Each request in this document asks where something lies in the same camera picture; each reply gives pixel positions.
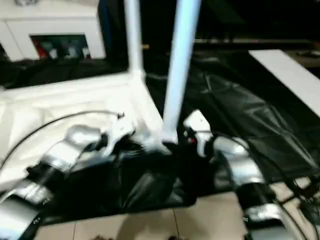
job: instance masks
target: black tarp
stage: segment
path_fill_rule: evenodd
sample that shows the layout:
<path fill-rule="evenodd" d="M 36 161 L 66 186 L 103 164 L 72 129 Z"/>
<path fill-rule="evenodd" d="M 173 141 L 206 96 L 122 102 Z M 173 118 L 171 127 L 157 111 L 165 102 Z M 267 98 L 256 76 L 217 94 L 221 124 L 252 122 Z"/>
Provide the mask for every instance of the black tarp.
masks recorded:
<path fill-rule="evenodd" d="M 168 56 L 145 56 L 146 84 L 162 114 Z M 32 86 L 120 72 L 106 61 L 43 60 L 0 65 L 7 88 Z M 215 132 L 246 140 L 270 182 L 311 175 L 319 162 L 320 121 L 294 94 L 248 53 L 193 57 L 181 121 L 200 109 Z M 181 121 L 178 133 L 181 136 Z M 114 162 L 74 173 L 54 202 L 47 223 L 189 206 L 198 196 L 225 192 L 231 185 L 223 165 L 201 159 L 192 149 L 135 154 L 123 149 Z"/>

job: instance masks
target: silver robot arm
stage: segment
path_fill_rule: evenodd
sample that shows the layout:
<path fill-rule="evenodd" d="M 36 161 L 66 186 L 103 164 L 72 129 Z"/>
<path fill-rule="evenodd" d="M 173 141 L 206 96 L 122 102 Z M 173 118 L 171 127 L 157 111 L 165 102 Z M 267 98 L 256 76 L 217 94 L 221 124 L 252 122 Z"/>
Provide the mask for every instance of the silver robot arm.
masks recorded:
<path fill-rule="evenodd" d="M 276 194 L 251 158 L 248 144 L 240 138 L 213 136 L 210 124 L 199 110 L 184 121 L 184 126 L 193 132 L 200 157 L 215 156 L 226 165 L 243 210 L 246 239 L 296 239 L 287 216 L 276 202 Z"/>
<path fill-rule="evenodd" d="M 52 146 L 38 164 L 27 169 L 27 177 L 0 198 L 0 240 L 33 239 L 47 204 L 73 171 L 82 153 L 105 147 L 100 153 L 107 157 L 119 140 L 134 131 L 134 125 L 126 117 L 120 118 L 106 133 L 86 125 L 71 127 L 65 138 Z"/>

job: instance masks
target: white metal pole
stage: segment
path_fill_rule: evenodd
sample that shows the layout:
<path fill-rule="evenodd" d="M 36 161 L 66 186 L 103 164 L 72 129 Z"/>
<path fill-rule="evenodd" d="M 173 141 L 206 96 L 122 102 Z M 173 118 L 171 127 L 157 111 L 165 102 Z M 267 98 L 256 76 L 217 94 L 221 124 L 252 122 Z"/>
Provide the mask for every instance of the white metal pole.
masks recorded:
<path fill-rule="evenodd" d="M 184 99 L 201 0 L 178 0 L 168 83 L 163 113 L 162 140 L 177 142 L 177 124 Z"/>
<path fill-rule="evenodd" d="M 139 0 L 124 0 L 129 72 L 143 70 Z"/>

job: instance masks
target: silver metal part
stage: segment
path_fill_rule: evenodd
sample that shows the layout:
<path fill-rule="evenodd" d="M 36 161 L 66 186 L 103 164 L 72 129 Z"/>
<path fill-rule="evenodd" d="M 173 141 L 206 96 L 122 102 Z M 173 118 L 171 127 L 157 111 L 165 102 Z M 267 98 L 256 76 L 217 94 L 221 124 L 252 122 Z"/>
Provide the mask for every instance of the silver metal part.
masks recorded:
<path fill-rule="evenodd" d="M 131 136 L 134 134 L 136 128 L 134 123 L 127 117 L 120 118 L 112 126 L 110 131 L 107 132 L 108 145 L 102 152 L 102 156 L 105 158 L 109 156 L 115 148 L 117 142 L 119 142 L 125 136 Z"/>
<path fill-rule="evenodd" d="M 39 185 L 28 179 L 23 179 L 20 181 L 14 189 L 14 195 L 17 195 L 35 205 L 44 205 L 53 197 L 51 191 L 45 186 Z"/>
<path fill-rule="evenodd" d="M 89 144 L 98 143 L 101 140 L 101 131 L 99 128 L 87 125 L 74 125 L 68 129 L 65 139 L 81 148 L 85 148 Z"/>
<path fill-rule="evenodd" d="M 268 203 L 262 206 L 254 206 L 246 209 L 244 215 L 254 222 L 263 222 L 272 219 L 282 219 L 282 211 L 275 203 Z"/>
<path fill-rule="evenodd" d="M 78 172 L 83 169 L 92 168 L 101 164 L 105 164 L 107 162 L 113 162 L 117 157 L 115 155 L 110 155 L 106 157 L 102 157 L 100 154 L 94 154 L 92 157 L 89 157 L 86 160 L 80 161 L 74 168 L 72 172 Z"/>
<path fill-rule="evenodd" d="M 249 183 L 264 183 L 264 176 L 255 161 L 249 156 L 249 152 L 238 139 L 232 140 L 219 136 L 213 143 L 213 149 L 223 154 L 227 160 L 232 180 L 236 187 Z"/>
<path fill-rule="evenodd" d="M 36 221 L 38 211 L 27 204 L 7 198 L 0 204 L 0 239 L 18 240 Z"/>
<path fill-rule="evenodd" d="M 210 139 L 213 138 L 213 134 L 211 132 L 197 132 L 195 134 L 195 138 L 197 141 L 196 151 L 200 157 L 205 158 L 206 157 L 206 154 L 205 154 L 206 144 L 208 141 L 210 141 Z"/>
<path fill-rule="evenodd" d="M 50 148 L 43 155 L 41 161 L 66 173 L 77 164 L 83 151 L 83 147 L 79 147 L 66 139 Z"/>
<path fill-rule="evenodd" d="M 252 240 L 293 240 L 284 226 L 260 228 L 250 232 Z"/>

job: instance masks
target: wire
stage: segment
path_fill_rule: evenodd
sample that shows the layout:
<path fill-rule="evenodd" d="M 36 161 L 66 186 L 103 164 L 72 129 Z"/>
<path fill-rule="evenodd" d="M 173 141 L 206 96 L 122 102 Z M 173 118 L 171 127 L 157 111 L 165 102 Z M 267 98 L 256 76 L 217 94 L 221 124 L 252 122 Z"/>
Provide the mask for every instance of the wire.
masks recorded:
<path fill-rule="evenodd" d="M 299 231 L 301 237 L 304 240 L 308 240 L 307 236 L 305 235 L 304 231 L 301 229 L 301 227 L 299 226 L 298 222 L 295 220 L 295 218 L 290 214 L 290 212 L 281 204 L 278 205 L 280 206 L 280 208 L 282 209 L 282 211 L 290 218 L 291 222 L 294 224 L 294 226 L 296 227 L 296 229 Z"/>
<path fill-rule="evenodd" d="M 72 117 L 76 117 L 79 115 L 86 115 L 86 114 L 110 114 L 110 115 L 115 115 L 118 118 L 122 117 L 122 114 L 119 114 L 117 112 L 113 112 L 113 111 L 108 111 L 108 110 L 89 110 L 89 111 L 80 111 L 77 113 L 72 113 L 72 114 L 68 114 L 59 118 L 56 118 L 54 120 L 51 120 L 41 126 L 39 126 L 38 128 L 36 128 L 35 130 L 33 130 L 32 132 L 30 132 L 29 134 L 27 134 L 25 137 L 23 137 L 19 142 L 17 142 L 13 148 L 11 148 L 11 150 L 8 152 L 8 154 L 5 156 L 5 158 L 3 159 L 1 165 L 0 165 L 0 174 L 6 164 L 6 162 L 8 161 L 8 159 L 10 158 L 10 156 L 15 152 L 15 150 L 21 145 L 23 144 L 28 138 L 30 138 L 31 136 L 33 136 L 34 134 L 36 134 L 37 132 L 39 132 L 40 130 L 46 128 L 47 126 L 54 124 L 60 120 L 63 119 L 68 119 L 68 118 L 72 118 Z"/>

